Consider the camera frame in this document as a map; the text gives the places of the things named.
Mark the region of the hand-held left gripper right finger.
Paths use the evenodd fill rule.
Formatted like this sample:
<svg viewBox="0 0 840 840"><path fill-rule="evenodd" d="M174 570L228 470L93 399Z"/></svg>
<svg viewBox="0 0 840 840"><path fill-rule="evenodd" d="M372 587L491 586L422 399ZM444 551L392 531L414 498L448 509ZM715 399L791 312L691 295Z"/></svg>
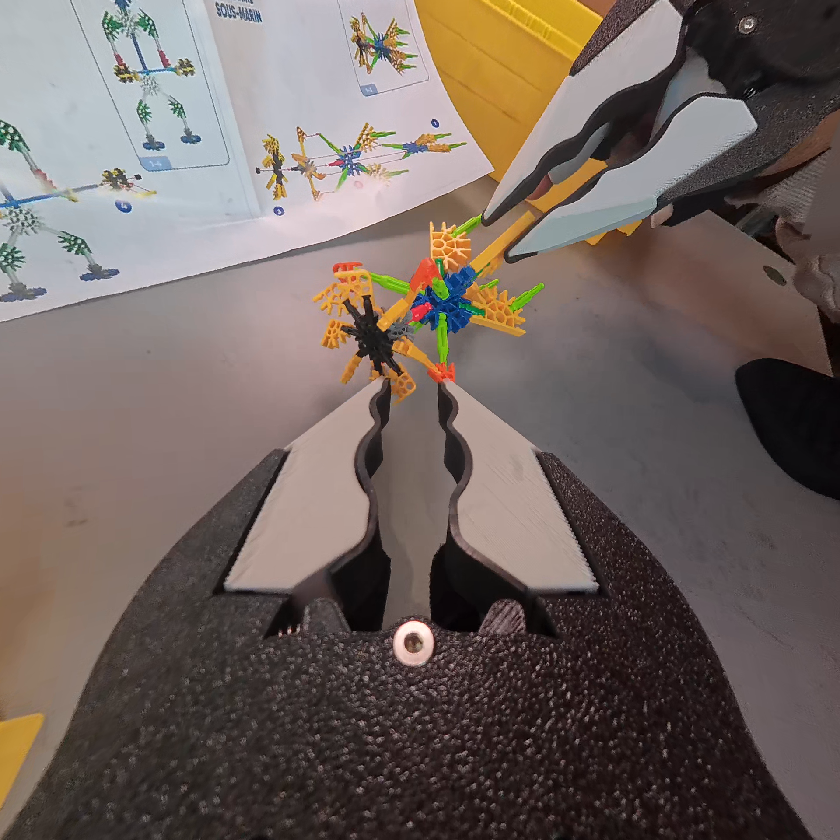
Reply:
<svg viewBox="0 0 840 840"><path fill-rule="evenodd" d="M454 632L556 632L546 598L599 582L549 478L546 454L453 382L437 389L456 487L429 582L433 621Z"/></svg>

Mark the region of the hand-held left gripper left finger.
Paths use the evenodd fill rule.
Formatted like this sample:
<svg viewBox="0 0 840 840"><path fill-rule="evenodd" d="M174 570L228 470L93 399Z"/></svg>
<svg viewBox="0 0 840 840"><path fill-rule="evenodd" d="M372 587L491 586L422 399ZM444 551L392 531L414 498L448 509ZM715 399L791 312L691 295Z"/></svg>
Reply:
<svg viewBox="0 0 840 840"><path fill-rule="evenodd" d="M376 380L282 452L224 579L227 593L275 594L294 615L334 601L350 629L382 628L391 576L372 477L391 387Z"/></svg>

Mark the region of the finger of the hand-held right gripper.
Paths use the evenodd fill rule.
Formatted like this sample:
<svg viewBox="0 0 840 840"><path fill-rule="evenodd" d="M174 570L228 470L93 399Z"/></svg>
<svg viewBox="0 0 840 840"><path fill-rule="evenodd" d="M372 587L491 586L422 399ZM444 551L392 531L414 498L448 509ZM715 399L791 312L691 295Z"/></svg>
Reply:
<svg viewBox="0 0 840 840"><path fill-rule="evenodd" d="M699 95L676 110L655 142L630 162L605 169L580 197L556 206L506 251L516 262L572 245L652 214L658 200L758 128L747 103Z"/></svg>
<svg viewBox="0 0 840 840"><path fill-rule="evenodd" d="M615 2L509 165L482 215L494 224L549 177L559 184L676 62L686 5Z"/></svg>

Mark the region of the colourful toy construction model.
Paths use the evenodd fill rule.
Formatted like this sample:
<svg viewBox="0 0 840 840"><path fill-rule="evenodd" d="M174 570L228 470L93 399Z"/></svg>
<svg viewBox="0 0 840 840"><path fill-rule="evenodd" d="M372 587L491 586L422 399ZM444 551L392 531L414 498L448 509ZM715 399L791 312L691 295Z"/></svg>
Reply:
<svg viewBox="0 0 840 840"><path fill-rule="evenodd" d="M360 261L332 267L332 283L312 301L329 316L321 345L336 350L348 340L356 351L341 382L348 384L363 360L371 380L390 383L400 403L416 384L403 360L413 360L435 383L455 382L449 339L470 325L512 337L525 334L523 309L544 289L543 283L512 296L499 288L494 272L508 246L535 222L526 212L491 245L472 255L470 234L480 217L460 225L429 226L429 255L410 280L378 274Z"/></svg>

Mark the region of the person's right forearm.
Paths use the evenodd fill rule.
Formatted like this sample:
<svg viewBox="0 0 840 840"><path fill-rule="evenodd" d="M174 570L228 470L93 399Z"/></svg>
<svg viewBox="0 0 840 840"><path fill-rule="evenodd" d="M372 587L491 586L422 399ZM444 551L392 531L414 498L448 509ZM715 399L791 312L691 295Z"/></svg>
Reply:
<svg viewBox="0 0 840 840"><path fill-rule="evenodd" d="M778 218L776 240L795 263L794 287L814 303L833 324L839 323L839 255L807 255L805 220L821 180L829 152L817 155L797 171L763 189L756 185L726 197L726 203L740 207L758 205Z"/></svg>

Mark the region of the grey desk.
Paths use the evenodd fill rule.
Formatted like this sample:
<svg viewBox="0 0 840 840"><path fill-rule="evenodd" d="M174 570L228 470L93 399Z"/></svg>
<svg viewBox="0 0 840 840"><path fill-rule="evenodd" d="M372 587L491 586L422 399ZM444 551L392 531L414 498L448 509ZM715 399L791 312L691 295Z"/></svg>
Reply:
<svg viewBox="0 0 840 840"><path fill-rule="evenodd" d="M2 715L45 714L2 809L26 803L114 624L173 544L261 459L356 391L312 296L342 259L405 277L427 226L489 178L315 248L2 325ZM714 644L766 763L838 838L838 503L753 435L737 367L827 372L791 266L704 213L504 268L540 281L523 338L464 331L457 382L557 456L646 543Z"/></svg>

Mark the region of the person's right hand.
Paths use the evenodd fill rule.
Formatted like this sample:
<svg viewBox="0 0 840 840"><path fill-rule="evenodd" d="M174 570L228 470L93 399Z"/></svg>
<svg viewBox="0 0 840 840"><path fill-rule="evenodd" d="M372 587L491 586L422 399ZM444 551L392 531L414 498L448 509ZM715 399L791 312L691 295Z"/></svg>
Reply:
<svg viewBox="0 0 840 840"><path fill-rule="evenodd" d="M784 154L777 162L764 169L758 178L782 179L808 165L815 158L827 152L833 145L838 129L839 112L821 121L816 129L802 142Z"/></svg>

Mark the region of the yellow storage bin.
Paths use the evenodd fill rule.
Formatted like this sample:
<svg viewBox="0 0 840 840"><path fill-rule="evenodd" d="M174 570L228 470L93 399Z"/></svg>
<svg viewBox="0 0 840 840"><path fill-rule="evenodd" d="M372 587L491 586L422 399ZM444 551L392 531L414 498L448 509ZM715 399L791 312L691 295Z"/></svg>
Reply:
<svg viewBox="0 0 840 840"><path fill-rule="evenodd" d="M416 1L446 91L499 182L610 1Z"/></svg>
<svg viewBox="0 0 840 840"><path fill-rule="evenodd" d="M4 806L44 721L45 716L39 712L1 721L1 807Z"/></svg>

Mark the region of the printed instruction sheet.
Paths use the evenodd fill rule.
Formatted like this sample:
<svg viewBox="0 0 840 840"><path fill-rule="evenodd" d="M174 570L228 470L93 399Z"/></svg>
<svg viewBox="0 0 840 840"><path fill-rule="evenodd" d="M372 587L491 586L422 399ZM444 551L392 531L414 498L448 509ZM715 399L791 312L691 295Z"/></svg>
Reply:
<svg viewBox="0 0 840 840"><path fill-rule="evenodd" d="M326 242L488 173L418 6L2 2L2 322Z"/></svg>

